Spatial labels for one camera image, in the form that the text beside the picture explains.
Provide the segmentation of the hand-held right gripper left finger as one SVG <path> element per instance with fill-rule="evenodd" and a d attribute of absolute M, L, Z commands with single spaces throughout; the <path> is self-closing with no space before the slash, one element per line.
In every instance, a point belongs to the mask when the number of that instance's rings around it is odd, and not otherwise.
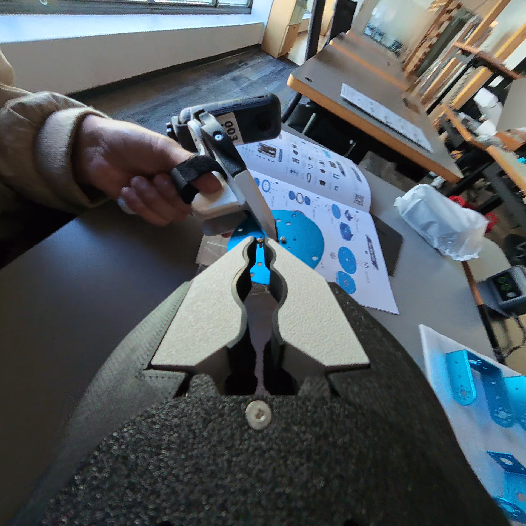
<path fill-rule="evenodd" d="M 252 288 L 257 242 L 249 236 L 189 285 L 150 365 L 207 374 L 221 393 L 254 393 L 256 352 L 245 300 Z"/>

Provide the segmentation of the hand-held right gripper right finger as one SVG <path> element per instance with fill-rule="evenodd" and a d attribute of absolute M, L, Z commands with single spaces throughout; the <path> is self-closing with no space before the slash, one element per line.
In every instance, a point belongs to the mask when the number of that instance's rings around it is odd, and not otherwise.
<path fill-rule="evenodd" d="M 370 368 L 370 359 L 330 284 L 266 238 L 269 292 L 277 302 L 264 351 L 267 391 L 299 391 L 308 377 Z"/>

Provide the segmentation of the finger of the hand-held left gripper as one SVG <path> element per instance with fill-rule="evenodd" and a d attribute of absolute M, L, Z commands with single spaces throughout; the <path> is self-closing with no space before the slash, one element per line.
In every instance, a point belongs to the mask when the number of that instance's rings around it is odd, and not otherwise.
<path fill-rule="evenodd" d="M 251 214 L 265 236 L 277 240 L 277 227 L 273 213 L 248 169 L 230 176 L 230 189 L 243 210 Z"/>
<path fill-rule="evenodd" d="M 237 211 L 202 222 L 202 232 L 206 236 L 217 236 L 233 232 L 239 224 L 247 219 L 245 211 Z"/>

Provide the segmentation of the blue round metal plate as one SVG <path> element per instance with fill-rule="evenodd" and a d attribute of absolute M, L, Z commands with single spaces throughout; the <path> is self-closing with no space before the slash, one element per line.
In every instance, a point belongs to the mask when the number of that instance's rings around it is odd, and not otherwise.
<path fill-rule="evenodd" d="M 320 228 L 313 220 L 299 210 L 274 210 L 278 242 L 288 252 L 304 262 L 312 269 L 320 267 L 325 249 L 324 238 Z M 252 216 L 235 227 L 227 244 L 230 252 L 247 237 L 262 238 L 264 232 Z M 262 247 L 256 248 L 255 263 L 250 270 L 251 281 L 254 284 L 268 286 L 270 270 L 265 263 Z"/>

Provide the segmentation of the person's left forearm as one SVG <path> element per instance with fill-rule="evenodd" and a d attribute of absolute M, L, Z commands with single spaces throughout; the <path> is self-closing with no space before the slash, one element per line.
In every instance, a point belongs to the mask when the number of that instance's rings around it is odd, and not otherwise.
<path fill-rule="evenodd" d="M 35 202 L 81 213 L 107 201 L 76 182 L 73 145 L 87 116 L 107 116 L 67 96 L 31 93 L 15 86 L 11 64 L 1 53 L 1 213 Z"/>

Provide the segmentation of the wood-edged grey desk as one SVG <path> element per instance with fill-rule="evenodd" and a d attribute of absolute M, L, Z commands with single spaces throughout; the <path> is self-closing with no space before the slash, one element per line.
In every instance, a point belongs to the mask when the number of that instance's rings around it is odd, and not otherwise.
<path fill-rule="evenodd" d="M 353 161 L 359 163 L 373 152 L 409 165 L 413 168 L 409 177 L 414 181 L 428 171 L 452 183 L 462 178 L 422 103 L 409 93 L 400 60 L 369 37 L 353 30 L 341 33 L 291 73 L 287 84 L 351 126 L 351 137 L 356 141 Z M 343 84 L 421 128 L 432 152 L 346 102 L 340 95 Z"/>

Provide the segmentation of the person's left hand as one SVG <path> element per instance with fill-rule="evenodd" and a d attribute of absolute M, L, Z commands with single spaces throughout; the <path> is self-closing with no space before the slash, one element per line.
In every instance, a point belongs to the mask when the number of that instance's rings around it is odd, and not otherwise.
<path fill-rule="evenodd" d="M 151 224 L 166 226 L 192 214 L 169 175 L 192 156 L 164 135 L 88 115 L 75 134 L 73 160 L 80 185 L 122 202 Z"/>

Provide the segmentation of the assembly guide paper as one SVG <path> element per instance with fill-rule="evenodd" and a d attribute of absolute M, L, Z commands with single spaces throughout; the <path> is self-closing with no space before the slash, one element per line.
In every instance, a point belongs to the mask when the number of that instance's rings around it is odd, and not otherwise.
<path fill-rule="evenodd" d="M 359 168 L 286 131 L 237 150 L 272 211 L 299 210 L 320 228 L 325 249 L 314 270 L 360 305 L 398 315 Z"/>

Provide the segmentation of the black metal plate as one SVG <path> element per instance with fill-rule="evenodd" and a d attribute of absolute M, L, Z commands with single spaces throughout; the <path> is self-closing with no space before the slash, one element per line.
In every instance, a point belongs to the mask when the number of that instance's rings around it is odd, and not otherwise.
<path fill-rule="evenodd" d="M 404 238 L 376 215 L 372 214 L 372 219 L 376 227 L 387 273 L 392 277 L 397 270 Z"/>

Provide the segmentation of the printed paper sheet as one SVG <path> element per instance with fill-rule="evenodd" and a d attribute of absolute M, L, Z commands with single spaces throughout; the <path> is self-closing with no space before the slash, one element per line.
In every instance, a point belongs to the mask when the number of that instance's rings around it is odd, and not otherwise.
<path fill-rule="evenodd" d="M 382 122 L 397 133 L 403 135 L 410 141 L 423 147 L 426 151 L 433 153 L 431 143 L 428 141 L 421 128 L 386 108 L 379 102 L 367 95 L 357 91 L 350 85 L 342 83 L 340 96 L 348 103 L 359 108 L 372 118 Z"/>

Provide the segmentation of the white plastic wrapped package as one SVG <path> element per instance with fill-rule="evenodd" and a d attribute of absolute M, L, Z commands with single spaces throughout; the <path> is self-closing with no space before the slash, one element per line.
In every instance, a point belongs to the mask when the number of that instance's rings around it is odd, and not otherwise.
<path fill-rule="evenodd" d="M 461 207 L 430 185 L 417 185 L 397 197 L 400 217 L 432 248 L 457 261 L 479 258 L 489 220 Z"/>

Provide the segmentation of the grey portable power station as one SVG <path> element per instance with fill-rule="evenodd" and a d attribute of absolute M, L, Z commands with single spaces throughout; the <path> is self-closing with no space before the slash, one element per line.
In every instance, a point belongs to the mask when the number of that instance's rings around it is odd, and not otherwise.
<path fill-rule="evenodd" d="M 502 316 L 525 314 L 525 267 L 512 266 L 478 282 L 485 305 Z"/>

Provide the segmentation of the large blue U bracket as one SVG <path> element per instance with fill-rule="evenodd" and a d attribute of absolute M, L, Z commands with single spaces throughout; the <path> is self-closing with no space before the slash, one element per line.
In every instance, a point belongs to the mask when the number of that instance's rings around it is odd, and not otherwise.
<path fill-rule="evenodd" d="M 465 349 L 444 355 L 452 397 L 457 404 L 468 406 L 477 398 L 471 370 L 478 370 L 482 361 Z"/>
<path fill-rule="evenodd" d="M 516 422 L 525 427 L 525 376 L 505 377 L 504 383 L 508 391 L 509 402 Z"/>
<path fill-rule="evenodd" d="M 483 391 L 493 422 L 503 428 L 516 424 L 516 415 L 512 409 L 507 387 L 501 369 L 492 361 L 467 351 L 471 369 L 479 373 Z"/>

